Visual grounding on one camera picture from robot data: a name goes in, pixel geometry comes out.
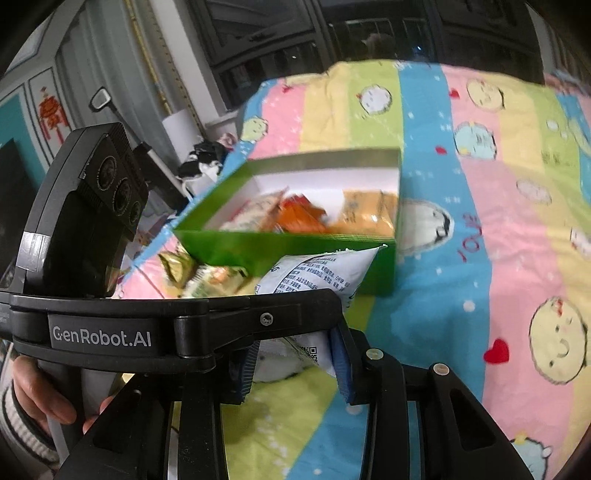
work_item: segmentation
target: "red heart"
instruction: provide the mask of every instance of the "red heart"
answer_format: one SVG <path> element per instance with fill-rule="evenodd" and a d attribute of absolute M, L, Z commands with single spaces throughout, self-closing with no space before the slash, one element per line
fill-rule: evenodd
<path fill-rule="evenodd" d="M 492 348 L 484 353 L 483 359 L 487 364 L 492 365 L 507 363 L 509 361 L 509 345 L 506 341 L 497 338 L 492 344 Z"/>

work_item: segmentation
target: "human hand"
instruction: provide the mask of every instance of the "human hand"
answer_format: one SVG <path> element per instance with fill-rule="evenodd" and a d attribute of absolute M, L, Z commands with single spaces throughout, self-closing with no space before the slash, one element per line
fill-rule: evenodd
<path fill-rule="evenodd" d="M 99 407 L 99 415 L 105 411 L 105 408 L 107 408 L 109 406 L 109 403 L 111 403 L 114 398 L 115 398 L 115 396 L 112 395 L 102 401 L 102 403 L 100 404 L 100 407 Z M 82 426 L 82 432 L 83 433 L 88 432 L 89 428 L 92 427 L 92 424 L 96 421 L 97 418 L 99 418 L 99 416 L 94 415 L 94 416 L 90 417 L 89 419 L 87 419 L 84 422 L 84 425 Z"/>
<path fill-rule="evenodd" d="M 47 417 L 63 425 L 76 421 L 76 409 L 60 394 L 37 366 L 34 358 L 21 355 L 12 364 L 14 393 L 22 409 L 48 434 Z"/>

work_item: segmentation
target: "window curtain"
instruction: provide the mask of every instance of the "window curtain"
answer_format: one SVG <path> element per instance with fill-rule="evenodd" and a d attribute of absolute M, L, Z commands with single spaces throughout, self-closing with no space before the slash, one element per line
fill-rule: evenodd
<path fill-rule="evenodd" d="M 92 95 L 104 86 L 139 138 L 175 171 L 178 159 L 162 120 L 186 108 L 188 97 L 163 43 L 148 0 L 87 0 L 58 50 L 56 66 L 75 126 L 116 121 L 109 109 L 93 113 L 88 107 Z M 134 147 L 134 140 L 129 140 Z"/>

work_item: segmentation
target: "wall decoration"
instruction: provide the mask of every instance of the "wall decoration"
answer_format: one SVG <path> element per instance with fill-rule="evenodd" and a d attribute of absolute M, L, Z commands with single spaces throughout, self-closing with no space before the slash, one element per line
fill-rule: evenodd
<path fill-rule="evenodd" d="M 57 90 L 53 69 L 49 68 L 29 80 L 29 91 L 35 105 L 43 141 L 55 157 L 72 131 Z"/>

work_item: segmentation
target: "television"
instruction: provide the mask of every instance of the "television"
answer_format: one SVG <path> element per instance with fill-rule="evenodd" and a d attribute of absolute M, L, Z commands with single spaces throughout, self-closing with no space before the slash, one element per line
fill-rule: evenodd
<path fill-rule="evenodd" d="M 6 288 L 37 189 L 14 140 L 0 147 L 0 172 L 0 287 Z"/>

